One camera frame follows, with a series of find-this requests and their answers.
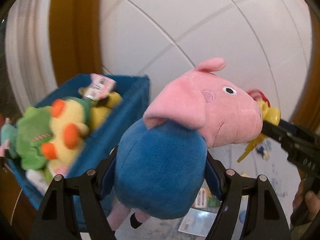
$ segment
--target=pig mouth stitching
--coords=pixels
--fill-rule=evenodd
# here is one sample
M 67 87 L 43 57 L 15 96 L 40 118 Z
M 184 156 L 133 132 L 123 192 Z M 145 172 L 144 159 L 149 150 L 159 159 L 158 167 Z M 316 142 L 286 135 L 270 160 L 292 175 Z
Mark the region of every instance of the pig mouth stitching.
M 212 147 L 214 147 L 214 143 L 215 143 L 216 137 L 217 137 L 217 135 L 218 135 L 218 133 L 219 133 L 219 131 L 220 131 L 220 129 L 221 129 L 221 127 L 222 127 L 223 124 L 224 124 L 224 122 L 222 122 L 222 123 L 220 124 L 220 126 L 219 126 L 216 134 L 214 135 Z

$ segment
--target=human hand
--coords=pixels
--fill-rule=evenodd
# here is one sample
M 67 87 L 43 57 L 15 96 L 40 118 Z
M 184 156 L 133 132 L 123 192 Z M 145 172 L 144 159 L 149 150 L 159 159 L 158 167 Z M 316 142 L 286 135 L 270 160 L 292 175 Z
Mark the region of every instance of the human hand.
M 304 183 L 305 183 L 305 179 L 303 179 L 299 184 L 298 191 L 292 202 L 293 209 L 298 208 L 302 203 L 302 200 L 303 200 L 302 193 L 303 193 Z M 309 191 L 305 196 L 305 202 L 309 209 L 308 218 L 310 221 L 312 221 L 320 210 L 320 197 L 318 197 L 313 191 Z

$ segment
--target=george pig plush toy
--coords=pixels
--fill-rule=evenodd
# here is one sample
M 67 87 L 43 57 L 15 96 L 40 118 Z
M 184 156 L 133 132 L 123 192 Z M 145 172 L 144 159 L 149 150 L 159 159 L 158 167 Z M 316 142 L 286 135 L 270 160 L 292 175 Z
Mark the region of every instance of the george pig plush toy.
M 212 73 L 225 66 L 223 58 L 210 59 L 172 81 L 124 133 L 115 168 L 120 204 L 107 218 L 112 230 L 131 209 L 133 228 L 150 216 L 183 217 L 204 182 L 207 149 L 259 135 L 257 102 Z

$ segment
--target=pink pig head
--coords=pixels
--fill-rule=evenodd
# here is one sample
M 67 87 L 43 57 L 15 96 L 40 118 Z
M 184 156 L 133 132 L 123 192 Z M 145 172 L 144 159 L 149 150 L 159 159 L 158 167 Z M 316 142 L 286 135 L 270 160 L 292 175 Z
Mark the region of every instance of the pink pig head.
M 233 83 L 211 73 L 225 66 L 223 58 L 213 58 L 169 83 L 144 113 L 146 127 L 173 120 L 198 130 L 208 148 L 256 138 L 262 129 L 259 105 Z

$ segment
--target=yellow plush toy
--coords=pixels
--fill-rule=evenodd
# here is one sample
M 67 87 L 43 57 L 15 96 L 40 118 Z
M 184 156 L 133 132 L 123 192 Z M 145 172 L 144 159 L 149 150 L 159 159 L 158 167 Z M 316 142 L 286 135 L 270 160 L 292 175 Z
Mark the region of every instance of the yellow plush toy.
M 90 110 L 90 132 L 97 129 L 111 113 L 111 109 L 121 102 L 122 98 L 117 92 L 109 93 L 105 106 L 92 107 Z
M 267 121 L 273 125 L 278 126 L 280 120 L 281 120 L 281 113 L 280 110 L 277 107 L 269 107 L 268 104 L 264 101 L 258 101 L 257 102 L 261 115 L 262 115 L 262 120 Z M 265 138 L 267 138 L 266 135 L 263 133 L 260 133 L 257 138 L 251 140 L 247 147 L 244 150 L 244 153 L 238 158 L 237 162 L 241 162 L 247 155 L 255 148 L 258 146 L 259 143 L 261 143 Z
M 50 128 L 53 139 L 43 143 L 42 154 L 49 160 L 58 159 L 70 167 L 82 152 L 83 137 L 89 133 L 90 100 L 79 98 L 57 99 L 52 104 Z

